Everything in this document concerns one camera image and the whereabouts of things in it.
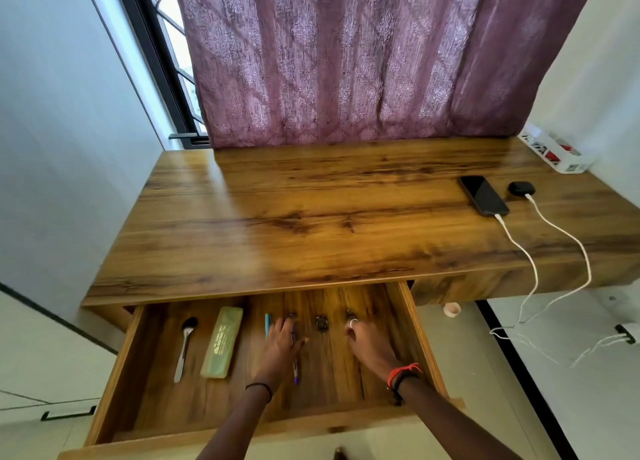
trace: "desk top surface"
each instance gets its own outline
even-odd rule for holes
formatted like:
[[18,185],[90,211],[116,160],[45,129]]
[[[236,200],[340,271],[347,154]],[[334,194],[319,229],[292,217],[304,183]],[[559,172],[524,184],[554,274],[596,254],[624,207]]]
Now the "desk top surface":
[[517,138],[167,151],[85,306],[374,283],[530,266],[461,175],[484,175],[537,263],[582,260],[570,238],[508,195],[531,181],[540,210],[593,262],[640,260],[640,209],[590,173],[561,175]]

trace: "black window frame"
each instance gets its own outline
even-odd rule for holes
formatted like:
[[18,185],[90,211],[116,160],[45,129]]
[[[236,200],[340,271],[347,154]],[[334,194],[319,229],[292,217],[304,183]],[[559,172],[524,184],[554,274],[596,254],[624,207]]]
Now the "black window frame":
[[195,81],[190,74],[179,68],[161,19],[166,20],[182,34],[183,28],[159,9],[157,0],[122,0],[122,4],[175,125],[177,134],[170,138],[179,139],[185,149],[211,148],[209,137],[203,134],[196,124],[196,121],[202,124],[204,121],[191,107],[181,77],[192,84],[195,84]]

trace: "charging cable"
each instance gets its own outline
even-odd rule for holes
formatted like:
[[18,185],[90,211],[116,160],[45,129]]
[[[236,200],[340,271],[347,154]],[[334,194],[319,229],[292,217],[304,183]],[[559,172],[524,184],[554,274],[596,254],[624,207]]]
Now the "charging cable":
[[[540,212],[540,209],[538,208],[538,205],[536,204],[536,201],[533,199],[533,197],[531,196],[531,194],[526,193],[524,195],[524,197],[533,204],[536,212],[538,213],[538,215],[540,216],[540,218],[545,221],[546,223],[548,223],[548,225],[550,225],[551,227],[553,227],[554,229],[557,229],[558,231],[562,232],[563,234],[565,234],[566,236],[569,236],[570,238],[572,238],[574,241],[576,241],[578,243],[578,246],[580,246],[580,250],[582,251],[582,255],[584,256],[584,261],[586,262],[587,265],[587,281],[579,286],[578,288],[575,288],[574,290],[572,290],[571,292],[565,293],[564,295],[561,295],[553,300],[551,300],[550,302],[548,302],[548,304],[539,312],[534,313],[533,315],[531,315],[528,319],[523,320],[522,319],[522,315],[524,314],[524,305],[527,303],[527,301],[532,297],[532,295],[536,292],[536,290],[538,289],[538,285],[540,284],[540,280],[538,278],[538,269],[536,268],[536,263],[533,261],[533,258],[531,257],[531,254],[529,254],[524,247],[522,247],[520,244],[518,244],[513,237],[511,237],[511,233],[509,232],[507,225],[504,223],[504,219],[502,218],[501,215],[499,214],[495,214],[495,218],[498,220],[498,222],[500,222],[502,224],[502,227],[504,228],[505,233],[507,234],[507,237],[509,238],[509,241],[511,241],[514,245],[516,245],[526,256],[527,258],[529,258],[529,262],[531,263],[531,266],[533,268],[533,274],[534,274],[534,278],[535,278],[535,283],[533,288],[531,289],[531,291],[529,292],[529,294],[526,296],[526,298],[522,301],[522,303],[520,304],[520,313],[518,314],[518,322],[516,323],[516,325],[513,326],[506,326],[506,327],[495,327],[493,329],[490,330],[490,334],[495,336],[496,338],[502,339],[502,340],[515,340],[516,342],[522,342],[526,345],[531,345],[534,349],[536,349],[537,351],[539,351],[541,354],[543,354],[546,358],[550,359],[551,361],[555,362],[556,364],[560,364],[558,361],[556,361],[556,359],[550,357],[548,354],[546,354],[542,349],[540,349],[540,347],[537,347],[527,336],[524,336],[520,333],[518,333],[518,336],[520,336],[522,339],[511,339],[510,337],[506,337],[506,336],[501,336],[497,333],[498,330],[506,330],[506,329],[515,329],[516,326],[519,325],[523,325],[526,324],[527,322],[530,322],[531,320],[535,319],[536,317],[539,317],[542,313],[545,312],[545,310],[547,310],[552,304],[556,303],[557,301],[560,301],[572,294],[575,294],[577,292],[579,292],[580,290],[583,290],[584,288],[586,288],[587,286],[589,286],[589,283],[591,283],[591,279],[592,279],[592,275],[591,275],[591,263],[589,262],[589,256],[587,254],[586,249],[584,248],[584,246],[582,245],[582,243],[580,242],[580,240],[578,240],[578,238],[574,237],[573,235],[571,235],[570,233],[568,233],[567,231],[565,231],[564,229],[562,229],[561,227],[558,227],[556,224],[554,224],[553,222],[549,221],[547,218],[545,218],[545,216],[542,215],[542,213]],[[617,334],[617,335],[611,335],[608,337],[604,337],[600,340],[598,340],[595,345],[593,347],[589,347],[588,349],[586,349],[585,351],[583,351],[580,356],[578,356],[577,359],[575,359],[571,365],[569,367],[573,368],[575,367],[578,362],[580,360],[582,360],[583,358],[585,358],[586,356],[588,356],[589,354],[592,354],[594,351],[596,351],[596,349],[602,348],[602,347],[608,347],[609,345],[613,345],[614,343],[619,343],[619,342],[626,342],[627,341],[627,335],[626,334]]]

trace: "pen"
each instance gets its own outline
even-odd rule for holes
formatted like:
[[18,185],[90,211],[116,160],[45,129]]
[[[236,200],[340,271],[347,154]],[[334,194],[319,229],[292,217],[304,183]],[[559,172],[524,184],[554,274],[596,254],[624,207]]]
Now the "pen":
[[264,314],[264,336],[269,336],[269,327],[271,326],[271,313]]
[[[295,315],[293,313],[289,313],[290,317],[295,317]],[[296,343],[296,332],[294,330],[294,327],[291,327],[291,345],[293,345],[294,343]],[[295,385],[298,385],[298,360],[297,359],[293,359],[293,383]]]

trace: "pencil box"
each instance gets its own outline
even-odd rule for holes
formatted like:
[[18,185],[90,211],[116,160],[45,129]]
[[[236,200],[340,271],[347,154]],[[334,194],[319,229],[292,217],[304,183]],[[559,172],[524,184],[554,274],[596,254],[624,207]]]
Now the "pencil box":
[[240,331],[242,308],[223,306],[213,327],[211,341],[204,356],[200,375],[222,379],[227,376],[234,343]]

